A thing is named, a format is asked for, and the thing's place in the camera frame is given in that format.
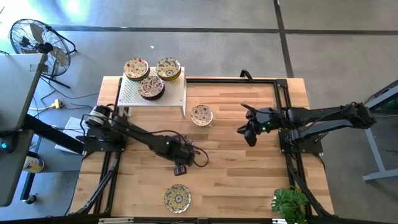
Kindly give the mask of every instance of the wooden table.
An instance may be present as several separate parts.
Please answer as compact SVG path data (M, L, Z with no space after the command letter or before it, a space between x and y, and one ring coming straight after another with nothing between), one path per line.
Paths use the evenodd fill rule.
M114 103L120 77L104 77L98 104ZM288 78L292 106L309 107L302 78ZM187 118L176 108L134 108L129 121L148 131L172 129L188 134L198 147L206 150L210 163L204 168L193 165L188 174L174 176L174 163L157 157L146 145L129 140L122 153L114 193L113 217L220 217L272 218L275 189L287 189L289 181L285 157L279 152L277 131L257 137L249 147L236 128L244 125L246 109L276 108L274 88L268 84L188 83ZM207 127L195 126L189 119L191 109L208 105L215 119ZM103 152L94 152L83 161L71 211L77 211L98 185ZM325 172L319 158L303 154L307 185L324 208L333 213ZM198 163L204 158L197 157ZM164 193L173 184L186 185L192 194L189 209L181 214L169 212ZM103 206L107 198L105 189Z

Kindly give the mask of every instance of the decorative plate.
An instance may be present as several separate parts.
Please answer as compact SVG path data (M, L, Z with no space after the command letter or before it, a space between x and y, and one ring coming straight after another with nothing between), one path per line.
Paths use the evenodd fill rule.
M152 98L162 92L163 89L163 80L156 76L150 76L141 81L138 92L144 98Z
M163 58L156 64L156 73L161 79L173 80L180 75L180 72L181 64L175 58Z
M206 105L198 105L192 108L191 120L195 125L206 126L213 120L213 111Z
M140 80L149 75L148 62L142 58L132 58L124 64L124 74L132 80Z
M185 212L191 204L191 193L186 186L175 184L166 190L164 204L172 213Z

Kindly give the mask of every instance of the green plant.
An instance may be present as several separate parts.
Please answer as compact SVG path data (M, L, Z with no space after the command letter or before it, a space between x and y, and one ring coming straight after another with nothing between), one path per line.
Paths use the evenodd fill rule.
M272 211L279 212L289 224L305 224L303 208L308 203L308 199L300 189L294 186L291 186L291 189L274 191L275 199L271 203Z

